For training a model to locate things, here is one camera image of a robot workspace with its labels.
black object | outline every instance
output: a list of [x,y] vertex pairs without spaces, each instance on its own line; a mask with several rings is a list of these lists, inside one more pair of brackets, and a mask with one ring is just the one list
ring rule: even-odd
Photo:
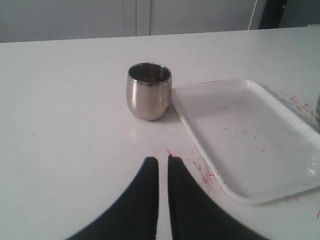
[[147,157],[119,199],[68,240],[154,240],[158,213],[158,160]]
[[259,29],[277,29],[286,4],[287,0],[266,0]]
[[216,205],[180,157],[168,157],[168,201],[174,240],[265,240]]

white tray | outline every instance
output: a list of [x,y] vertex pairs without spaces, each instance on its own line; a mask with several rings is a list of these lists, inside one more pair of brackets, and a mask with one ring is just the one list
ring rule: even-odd
[[173,90],[173,105],[224,191],[250,204],[320,186],[320,135],[254,81]]

white table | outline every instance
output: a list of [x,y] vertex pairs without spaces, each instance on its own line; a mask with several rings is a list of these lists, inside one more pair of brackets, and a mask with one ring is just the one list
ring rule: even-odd
[[248,78],[286,101],[294,95],[296,104],[287,105],[319,130],[319,40],[320,27],[305,27],[1,43],[0,239],[67,238],[120,196],[147,156],[159,160],[157,239],[171,239],[168,152],[258,233],[319,239],[319,189],[263,205],[238,203],[214,177],[203,182],[208,166],[174,108],[147,122],[130,114],[125,98],[127,69],[156,62],[172,70],[173,86]]

white cabinet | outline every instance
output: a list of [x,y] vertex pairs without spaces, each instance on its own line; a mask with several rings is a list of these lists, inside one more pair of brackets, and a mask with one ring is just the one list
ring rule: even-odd
[[261,2],[0,0],[0,43],[246,30]]

stainless steel cup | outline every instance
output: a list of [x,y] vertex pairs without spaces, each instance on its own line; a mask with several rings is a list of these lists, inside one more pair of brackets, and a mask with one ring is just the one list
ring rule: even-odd
[[143,62],[129,68],[126,103],[134,116],[156,120],[170,107],[171,98],[172,74],[167,67]]

